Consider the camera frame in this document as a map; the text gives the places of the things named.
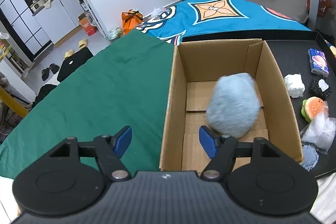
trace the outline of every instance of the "black slipper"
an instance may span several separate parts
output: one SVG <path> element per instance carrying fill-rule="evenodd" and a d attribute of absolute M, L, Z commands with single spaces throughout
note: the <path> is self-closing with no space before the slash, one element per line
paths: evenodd
<path fill-rule="evenodd" d="M 50 72 L 50 69 L 49 68 L 46 68 L 46 69 L 43 69 L 42 70 L 42 80 L 43 81 L 46 81 L 49 77 L 49 72 Z"/>
<path fill-rule="evenodd" d="M 56 65 L 55 63 L 52 63 L 52 64 L 49 66 L 49 68 L 50 68 L 50 70 L 51 70 L 51 72 L 52 72 L 53 74 L 55 74 L 55 73 L 58 72 L 58 70 L 59 70 L 59 66 Z"/>

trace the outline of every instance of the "ribbed gray surface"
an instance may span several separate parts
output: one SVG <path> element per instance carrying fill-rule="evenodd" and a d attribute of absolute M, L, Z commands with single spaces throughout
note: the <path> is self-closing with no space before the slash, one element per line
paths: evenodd
<path fill-rule="evenodd" d="M 86 211 L 65 218 L 42 219 L 29 214 L 15 224 L 197 224 L 318 223 L 310 214 L 270 218 L 233 203 L 218 183 L 200 180 L 195 172 L 138 172 L 127 182 L 111 185 Z"/>

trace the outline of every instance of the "blue tissue pack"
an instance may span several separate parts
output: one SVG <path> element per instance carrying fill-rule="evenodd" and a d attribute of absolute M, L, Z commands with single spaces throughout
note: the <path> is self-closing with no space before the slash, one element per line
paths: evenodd
<path fill-rule="evenodd" d="M 308 50 L 308 56 L 310 62 L 310 71 L 316 75 L 328 77 L 329 68 L 324 52 L 321 52 L 314 48 L 310 48 Z"/>

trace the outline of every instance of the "fluffy ball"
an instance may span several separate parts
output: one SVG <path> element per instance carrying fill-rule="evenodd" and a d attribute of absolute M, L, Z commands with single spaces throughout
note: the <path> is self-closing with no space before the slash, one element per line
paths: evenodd
<path fill-rule="evenodd" d="M 243 136 L 255 123 L 260 102 L 248 73 L 221 77 L 206 112 L 208 125 L 221 134 Z"/>

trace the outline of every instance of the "blue gripper pad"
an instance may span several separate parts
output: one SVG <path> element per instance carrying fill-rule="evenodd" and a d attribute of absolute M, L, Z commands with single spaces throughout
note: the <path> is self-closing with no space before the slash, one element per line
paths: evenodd
<path fill-rule="evenodd" d="M 127 148 L 129 147 L 132 140 L 132 128 L 130 126 L 124 127 L 121 131 L 119 131 L 115 136 L 115 148 L 113 149 L 115 155 L 120 159 Z"/>
<path fill-rule="evenodd" d="M 199 128 L 199 142 L 210 159 L 217 153 L 214 139 L 202 128 Z"/>

